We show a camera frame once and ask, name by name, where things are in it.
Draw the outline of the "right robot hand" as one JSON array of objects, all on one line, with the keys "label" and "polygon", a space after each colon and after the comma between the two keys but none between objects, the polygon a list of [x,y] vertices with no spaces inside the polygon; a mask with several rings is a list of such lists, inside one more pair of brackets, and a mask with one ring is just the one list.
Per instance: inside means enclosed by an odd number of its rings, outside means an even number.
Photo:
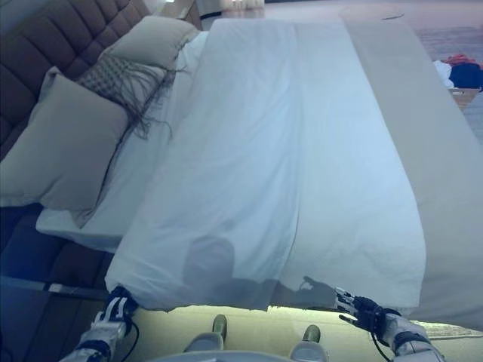
[{"label": "right robot hand", "polygon": [[362,296],[354,296],[351,293],[337,287],[336,307],[340,312],[339,319],[370,333],[380,332],[383,325],[384,313],[380,305],[372,299]]}]

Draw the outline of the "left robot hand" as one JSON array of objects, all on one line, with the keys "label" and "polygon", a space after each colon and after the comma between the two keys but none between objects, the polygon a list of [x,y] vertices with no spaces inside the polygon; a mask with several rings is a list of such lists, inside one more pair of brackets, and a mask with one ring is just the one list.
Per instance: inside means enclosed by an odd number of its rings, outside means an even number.
[{"label": "left robot hand", "polygon": [[122,286],[117,286],[110,294],[101,311],[100,319],[106,322],[127,323],[139,305],[132,295]]}]

